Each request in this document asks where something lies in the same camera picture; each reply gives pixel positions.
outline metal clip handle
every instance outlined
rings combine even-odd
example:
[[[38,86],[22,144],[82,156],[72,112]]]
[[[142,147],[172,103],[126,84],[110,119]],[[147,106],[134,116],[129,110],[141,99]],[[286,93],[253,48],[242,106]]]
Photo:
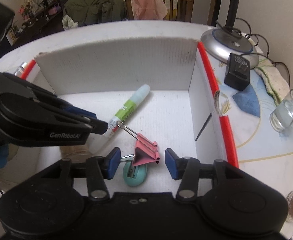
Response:
[[[138,140],[139,142],[141,142],[142,144],[145,145],[145,147],[147,147],[148,149],[150,149],[152,152],[156,153],[156,151],[154,151],[152,148],[150,148],[144,141],[141,141],[139,138],[137,138],[137,133],[135,131],[133,131],[131,128],[129,128],[128,126],[126,126],[123,122],[121,121],[117,121],[116,123],[117,127],[121,128],[122,130],[125,130],[129,135],[131,135],[132,137],[134,137],[136,140]],[[151,144],[153,147],[156,147],[157,145],[155,145],[152,142],[146,141],[148,144]]]
[[[131,162],[134,158],[134,154],[126,155],[121,157],[121,163]]]

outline glue stick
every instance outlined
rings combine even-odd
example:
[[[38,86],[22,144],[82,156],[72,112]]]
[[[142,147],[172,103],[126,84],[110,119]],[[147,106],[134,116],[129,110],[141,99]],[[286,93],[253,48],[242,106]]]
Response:
[[[146,96],[150,92],[149,85],[143,85],[140,87],[135,93],[130,97],[128,101],[122,106],[122,108],[117,111],[117,113],[112,117],[112,119],[108,122],[109,128],[108,130],[100,136],[95,136],[92,138],[91,143],[89,144],[90,153],[97,153],[112,137],[112,135],[117,131],[117,122],[124,122],[133,111],[143,102]]]

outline water glass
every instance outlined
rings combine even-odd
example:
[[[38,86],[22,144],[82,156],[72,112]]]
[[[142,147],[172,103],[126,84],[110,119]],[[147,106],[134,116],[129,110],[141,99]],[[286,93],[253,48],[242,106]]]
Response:
[[[277,132],[282,132],[293,123],[293,89],[271,113],[270,123]]]

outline white cap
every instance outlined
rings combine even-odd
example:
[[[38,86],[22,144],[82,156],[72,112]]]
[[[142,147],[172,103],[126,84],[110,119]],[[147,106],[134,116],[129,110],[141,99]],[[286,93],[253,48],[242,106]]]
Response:
[[[136,106],[139,106],[139,104],[142,103],[146,96],[149,94],[150,90],[150,86],[145,84],[142,87],[140,87],[137,91],[135,91],[135,93],[131,96],[130,100],[133,101],[136,104]]]

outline green label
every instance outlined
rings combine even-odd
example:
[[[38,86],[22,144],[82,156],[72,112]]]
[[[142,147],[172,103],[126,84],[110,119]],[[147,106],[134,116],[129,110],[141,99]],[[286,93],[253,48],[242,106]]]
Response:
[[[125,102],[122,108],[115,114],[115,116],[119,118],[122,122],[124,122],[130,116],[130,114],[132,114],[135,108],[136,104],[133,101],[128,100]]]

